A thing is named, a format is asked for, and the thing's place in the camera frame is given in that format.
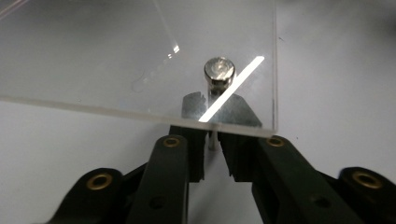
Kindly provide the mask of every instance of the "brass insert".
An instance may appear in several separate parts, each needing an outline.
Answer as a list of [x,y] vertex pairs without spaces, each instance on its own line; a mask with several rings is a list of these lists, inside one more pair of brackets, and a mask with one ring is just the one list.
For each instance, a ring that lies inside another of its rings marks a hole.
[[94,175],[90,180],[88,180],[87,188],[91,190],[105,189],[111,184],[112,180],[113,176],[108,173]]
[[355,173],[353,173],[352,178],[366,188],[369,189],[382,188],[382,182],[375,176],[370,175],[368,173],[362,171],[356,171]]
[[180,144],[180,140],[178,140],[177,138],[174,138],[174,137],[166,138],[163,141],[163,145],[166,147],[177,147],[178,144]]
[[285,145],[281,139],[276,137],[267,138],[267,144],[272,147],[283,147]]

